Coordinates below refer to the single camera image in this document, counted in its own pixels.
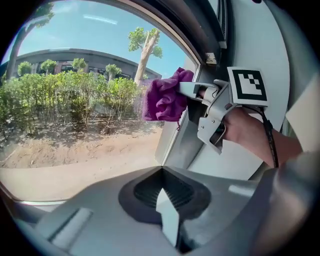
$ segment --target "purple cloth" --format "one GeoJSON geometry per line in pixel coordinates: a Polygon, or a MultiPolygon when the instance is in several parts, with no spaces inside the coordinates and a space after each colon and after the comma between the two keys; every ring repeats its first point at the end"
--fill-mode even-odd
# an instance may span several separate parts
{"type": "Polygon", "coordinates": [[[179,82],[191,82],[194,73],[179,67],[172,77],[155,79],[145,92],[142,118],[177,122],[187,108],[187,97],[177,93],[179,82]]]}

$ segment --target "soil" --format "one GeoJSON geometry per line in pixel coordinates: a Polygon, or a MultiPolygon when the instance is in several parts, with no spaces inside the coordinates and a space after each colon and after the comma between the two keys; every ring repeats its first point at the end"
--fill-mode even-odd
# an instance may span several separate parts
{"type": "Polygon", "coordinates": [[[129,120],[111,129],[76,130],[73,126],[43,128],[36,136],[20,136],[2,156],[1,168],[41,168],[103,159],[110,169],[143,158],[158,165],[155,151],[162,128],[159,123],[129,120]]]}

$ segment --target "sky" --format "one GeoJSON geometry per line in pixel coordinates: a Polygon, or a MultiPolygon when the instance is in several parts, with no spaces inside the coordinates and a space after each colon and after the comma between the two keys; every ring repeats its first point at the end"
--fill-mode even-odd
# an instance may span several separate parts
{"type": "MultiPolygon", "coordinates": [[[[18,56],[47,49],[79,48],[113,54],[130,61],[139,62],[141,50],[129,52],[128,34],[137,27],[151,30],[154,26],[142,18],[103,3],[65,0],[57,1],[54,16],[43,27],[35,27],[24,39],[18,56]]],[[[160,59],[150,56],[147,68],[162,77],[170,77],[184,65],[186,54],[164,33],[160,34],[158,46],[162,48],[160,59]]],[[[1,63],[8,61],[11,46],[1,63]]]]}

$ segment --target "building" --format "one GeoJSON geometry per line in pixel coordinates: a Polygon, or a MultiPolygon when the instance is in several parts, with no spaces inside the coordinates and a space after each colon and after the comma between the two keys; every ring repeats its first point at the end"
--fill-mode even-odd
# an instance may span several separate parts
{"type": "MultiPolygon", "coordinates": [[[[62,71],[70,71],[73,70],[72,62],[75,58],[84,58],[84,61],[86,62],[84,71],[87,73],[95,72],[104,74],[106,71],[106,65],[115,64],[122,70],[121,74],[116,75],[116,78],[123,77],[134,79],[138,68],[138,64],[131,60],[105,52],[86,49],[60,48],[39,50],[18,56],[15,62],[13,76],[18,77],[18,66],[22,62],[29,62],[32,64],[32,74],[45,73],[45,71],[41,70],[41,64],[46,60],[56,61],[56,67],[53,72],[54,74],[58,74],[62,71]]],[[[149,68],[146,68],[145,74],[149,79],[162,77],[159,73],[149,68]]]]}

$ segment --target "vent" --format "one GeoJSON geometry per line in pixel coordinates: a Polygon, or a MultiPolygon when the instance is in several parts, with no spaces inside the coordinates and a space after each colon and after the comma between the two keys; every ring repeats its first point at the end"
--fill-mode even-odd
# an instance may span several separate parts
{"type": "Polygon", "coordinates": [[[211,193],[203,184],[169,167],[155,167],[125,184],[118,195],[123,210],[138,222],[161,224],[156,211],[158,195],[164,189],[179,219],[192,220],[201,215],[211,201],[211,193]]]}
{"type": "Polygon", "coordinates": [[[224,40],[227,40],[226,38],[226,22],[227,22],[227,10],[226,10],[226,0],[221,1],[221,14],[222,14],[222,19],[221,19],[221,30],[223,33],[223,38],[224,40]]]}
{"type": "Polygon", "coordinates": [[[158,195],[164,189],[174,208],[179,209],[194,197],[194,189],[166,170],[157,171],[134,188],[134,196],[151,208],[156,208],[158,195]]]}

